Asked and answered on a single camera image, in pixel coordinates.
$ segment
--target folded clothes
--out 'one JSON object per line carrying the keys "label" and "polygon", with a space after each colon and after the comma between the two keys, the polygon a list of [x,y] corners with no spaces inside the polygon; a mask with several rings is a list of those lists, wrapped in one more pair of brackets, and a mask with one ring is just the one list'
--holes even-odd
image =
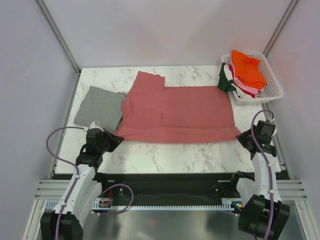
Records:
{"label": "folded clothes", "polygon": [[265,91],[265,89],[264,88],[261,88],[261,89],[256,89],[256,88],[254,88],[254,87],[249,87],[249,86],[246,86],[246,85],[244,85],[240,80],[239,80],[239,78],[237,78],[237,76],[235,75],[235,65],[234,65],[234,63],[232,62],[232,60],[230,61],[230,63],[229,63],[229,67],[230,67],[230,69],[231,69],[231,72],[233,73],[233,80],[234,80],[234,83],[238,86],[238,87],[240,87],[241,89],[243,89],[243,90],[245,90],[245,91],[247,91],[247,92],[249,92],[249,93],[252,93],[252,94],[254,94],[254,95],[257,95],[258,93],[260,93],[260,92],[264,92]]}
{"label": "folded clothes", "polygon": [[122,119],[121,106],[125,96],[124,92],[115,93],[90,86],[73,123],[89,127],[92,122],[98,122],[101,128],[114,134]]}
{"label": "folded clothes", "polygon": [[219,82],[218,82],[218,89],[224,92],[235,91],[237,96],[241,99],[252,99],[256,98],[256,95],[247,92],[240,87],[238,87],[234,80],[234,74],[231,71],[232,66],[226,63],[222,63],[220,73],[219,73]]}
{"label": "folded clothes", "polygon": [[259,71],[259,59],[248,57],[242,52],[233,50],[231,53],[235,76],[243,85],[261,90],[267,84],[264,76]]}
{"label": "folded clothes", "polygon": [[235,140],[228,94],[216,86],[165,87],[165,78],[139,71],[122,104],[116,131],[125,140],[210,143]]}
{"label": "folded clothes", "polygon": [[229,69],[229,66],[226,63],[222,63],[220,73],[219,73],[219,82],[218,89],[224,92],[236,91],[235,82],[232,77],[232,73]]}

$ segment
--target laundry basket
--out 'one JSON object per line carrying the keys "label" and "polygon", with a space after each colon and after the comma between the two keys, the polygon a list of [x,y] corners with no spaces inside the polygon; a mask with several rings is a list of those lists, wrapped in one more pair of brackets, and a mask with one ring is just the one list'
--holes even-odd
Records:
{"label": "laundry basket", "polygon": [[[237,96],[235,91],[231,92],[234,97],[235,104],[237,105],[247,105],[247,104],[265,104],[275,99],[280,99],[284,96],[284,91],[282,90],[274,71],[266,59],[265,55],[260,52],[245,53],[251,58],[256,58],[260,60],[258,68],[262,73],[267,85],[264,86],[264,92],[260,92],[251,99],[242,99]],[[223,63],[229,64],[231,61],[231,54],[225,54],[221,57]]]}

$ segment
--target marble table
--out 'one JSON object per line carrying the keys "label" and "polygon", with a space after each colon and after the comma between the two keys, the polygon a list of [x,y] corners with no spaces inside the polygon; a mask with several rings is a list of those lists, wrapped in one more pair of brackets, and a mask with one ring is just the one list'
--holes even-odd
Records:
{"label": "marble table", "polygon": [[[84,68],[76,89],[68,126],[76,126],[74,118],[89,87],[95,86],[113,92],[128,92],[138,71],[165,77],[167,87],[216,86],[219,65],[203,66],[149,66]],[[230,96],[235,126],[241,131],[250,128],[253,116],[261,105],[237,106]],[[263,113],[257,118],[264,120]],[[75,162],[80,148],[86,142],[86,130],[68,129],[63,136],[59,156]],[[275,169],[280,172],[279,163]],[[158,174],[158,173],[233,173],[253,172],[250,153],[237,140],[205,144],[163,144],[124,141],[112,153],[103,155],[101,173]],[[55,173],[70,174],[74,168],[58,161]]]}

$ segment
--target folded gray towel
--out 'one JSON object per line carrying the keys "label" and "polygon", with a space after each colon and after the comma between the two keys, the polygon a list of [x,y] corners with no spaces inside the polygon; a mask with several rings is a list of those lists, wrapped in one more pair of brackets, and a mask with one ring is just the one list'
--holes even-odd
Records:
{"label": "folded gray towel", "polygon": [[122,121],[121,106],[126,93],[90,86],[73,123],[89,127],[92,122],[114,134]]}

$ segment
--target pink cloth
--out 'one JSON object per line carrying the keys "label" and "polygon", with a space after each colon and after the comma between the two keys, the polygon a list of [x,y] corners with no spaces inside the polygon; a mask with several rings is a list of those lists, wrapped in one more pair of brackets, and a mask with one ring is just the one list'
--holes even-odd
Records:
{"label": "pink cloth", "polygon": [[234,83],[235,83],[239,88],[241,88],[242,90],[245,90],[245,91],[247,91],[247,92],[249,92],[249,93],[255,94],[255,95],[258,94],[258,93],[260,93],[260,92],[264,92],[264,91],[265,91],[264,88],[258,90],[258,89],[254,88],[254,87],[249,87],[249,86],[244,85],[244,84],[239,80],[239,78],[237,78],[237,76],[235,75],[235,65],[234,65],[234,63],[232,62],[232,60],[230,61],[229,64],[230,64],[231,67],[232,67],[232,71],[231,71],[231,72],[232,72],[232,75],[234,76],[234,77],[233,77]]}
{"label": "pink cloth", "polygon": [[125,140],[210,143],[235,140],[240,131],[227,93],[217,86],[165,87],[165,78],[139,71],[122,104],[116,131]]}
{"label": "pink cloth", "polygon": [[[229,66],[229,69],[230,69],[230,71],[231,71],[232,78],[235,79],[234,67],[233,67],[231,64],[228,64],[228,66]],[[235,84],[239,89],[241,89],[241,91],[244,92],[245,94],[253,97],[254,99],[256,98],[256,95],[255,95],[255,94],[253,94],[253,93],[251,93],[251,92],[249,92],[249,91],[243,90],[243,89],[242,89],[240,86],[238,86],[236,83],[234,83],[234,84]]]}

